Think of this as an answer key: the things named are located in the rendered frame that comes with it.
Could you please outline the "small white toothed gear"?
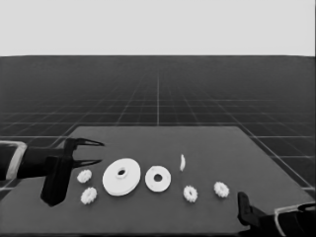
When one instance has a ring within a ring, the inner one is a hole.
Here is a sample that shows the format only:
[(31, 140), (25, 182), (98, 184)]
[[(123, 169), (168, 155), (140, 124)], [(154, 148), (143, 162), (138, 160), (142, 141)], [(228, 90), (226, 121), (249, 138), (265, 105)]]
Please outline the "small white toothed gear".
[(90, 170), (83, 170), (77, 176), (77, 181), (81, 184), (87, 183), (92, 178), (92, 172)]
[(188, 202), (195, 202), (198, 199), (198, 191), (192, 186), (185, 186), (183, 195)]
[(222, 182), (216, 182), (213, 189), (220, 198), (227, 198), (229, 196), (229, 188)]
[(97, 190), (91, 187), (91, 188), (86, 189), (82, 193), (80, 199), (83, 204), (90, 204), (96, 199), (97, 195), (98, 195)]

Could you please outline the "large thick white disc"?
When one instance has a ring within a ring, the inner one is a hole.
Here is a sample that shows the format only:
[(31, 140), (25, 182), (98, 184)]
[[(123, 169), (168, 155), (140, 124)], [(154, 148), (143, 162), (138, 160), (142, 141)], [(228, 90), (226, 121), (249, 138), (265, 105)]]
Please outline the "large thick white disc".
[(131, 158), (121, 158), (113, 162), (104, 172), (102, 183), (106, 192), (121, 197), (132, 192), (141, 178), (139, 164)]

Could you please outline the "white round carrier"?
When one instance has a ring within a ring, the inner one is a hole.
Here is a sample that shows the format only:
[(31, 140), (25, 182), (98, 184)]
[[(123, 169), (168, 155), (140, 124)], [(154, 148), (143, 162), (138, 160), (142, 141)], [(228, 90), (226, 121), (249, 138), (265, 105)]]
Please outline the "white round carrier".
[(171, 174), (163, 166), (152, 166), (146, 172), (145, 184), (154, 193), (165, 192), (171, 185)]

